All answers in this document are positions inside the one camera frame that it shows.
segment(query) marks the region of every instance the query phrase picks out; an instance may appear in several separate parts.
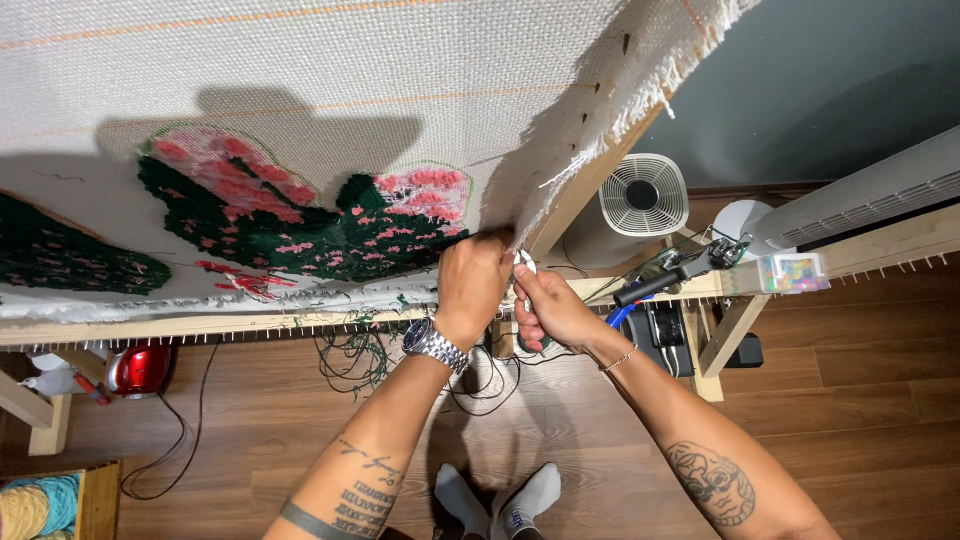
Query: gray wall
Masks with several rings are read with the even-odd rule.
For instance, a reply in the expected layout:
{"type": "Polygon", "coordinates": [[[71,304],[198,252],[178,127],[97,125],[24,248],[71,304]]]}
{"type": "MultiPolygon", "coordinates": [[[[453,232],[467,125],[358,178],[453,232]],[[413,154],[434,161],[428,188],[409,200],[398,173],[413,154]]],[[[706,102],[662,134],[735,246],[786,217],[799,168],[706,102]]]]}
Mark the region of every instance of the gray wall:
{"type": "Polygon", "coordinates": [[[843,178],[960,125],[960,0],[764,0],[670,104],[688,186],[843,178]]]}

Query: bracelet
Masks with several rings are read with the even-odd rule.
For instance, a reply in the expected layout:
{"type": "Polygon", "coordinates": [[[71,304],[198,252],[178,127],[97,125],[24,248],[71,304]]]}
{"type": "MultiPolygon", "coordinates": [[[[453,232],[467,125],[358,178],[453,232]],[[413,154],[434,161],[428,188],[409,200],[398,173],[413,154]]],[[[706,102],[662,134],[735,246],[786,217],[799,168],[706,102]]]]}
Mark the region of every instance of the bracelet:
{"type": "Polygon", "coordinates": [[[609,366],[599,368],[600,371],[602,371],[603,373],[609,373],[611,369],[613,369],[613,368],[615,368],[616,366],[622,364],[623,362],[629,360],[630,357],[633,356],[635,352],[636,352],[636,343],[634,344],[634,349],[633,349],[632,351],[630,351],[629,353],[627,353],[627,354],[624,355],[624,356],[621,356],[618,361],[610,364],[609,366]]]}

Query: blue yarn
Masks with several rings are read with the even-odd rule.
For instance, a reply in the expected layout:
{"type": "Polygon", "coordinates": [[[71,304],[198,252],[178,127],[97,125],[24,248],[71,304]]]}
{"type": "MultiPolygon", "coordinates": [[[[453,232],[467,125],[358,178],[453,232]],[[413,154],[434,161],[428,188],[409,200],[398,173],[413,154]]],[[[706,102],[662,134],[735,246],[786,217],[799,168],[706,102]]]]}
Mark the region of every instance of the blue yarn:
{"type": "Polygon", "coordinates": [[[77,525],[77,499],[80,496],[80,475],[66,475],[46,479],[19,479],[7,484],[3,489],[24,485],[35,485],[43,490],[50,500],[50,513],[40,536],[58,530],[74,532],[77,525]]]}

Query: yellow yarn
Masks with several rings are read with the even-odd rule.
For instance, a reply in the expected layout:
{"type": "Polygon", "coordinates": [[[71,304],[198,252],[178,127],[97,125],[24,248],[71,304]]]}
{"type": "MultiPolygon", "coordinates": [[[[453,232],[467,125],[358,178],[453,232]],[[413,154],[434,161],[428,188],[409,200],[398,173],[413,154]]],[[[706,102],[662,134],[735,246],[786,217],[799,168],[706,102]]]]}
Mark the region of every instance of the yellow yarn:
{"type": "Polygon", "coordinates": [[[65,530],[55,530],[46,536],[38,536],[34,540],[73,540],[73,534],[65,530]]]}
{"type": "Polygon", "coordinates": [[[0,519],[3,519],[0,540],[30,540],[43,530],[49,513],[50,501],[35,485],[0,491],[0,519]]]}

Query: white bottle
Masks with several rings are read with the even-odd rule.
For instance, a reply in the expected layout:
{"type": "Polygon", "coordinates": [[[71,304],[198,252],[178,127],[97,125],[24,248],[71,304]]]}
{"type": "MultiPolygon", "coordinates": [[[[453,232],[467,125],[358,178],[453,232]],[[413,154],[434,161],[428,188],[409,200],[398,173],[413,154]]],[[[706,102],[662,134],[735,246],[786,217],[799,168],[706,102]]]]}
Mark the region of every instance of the white bottle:
{"type": "Polygon", "coordinates": [[[73,380],[73,374],[72,369],[45,371],[39,377],[30,377],[24,380],[20,385],[33,388],[47,397],[61,394],[83,394],[84,390],[73,380]]]}

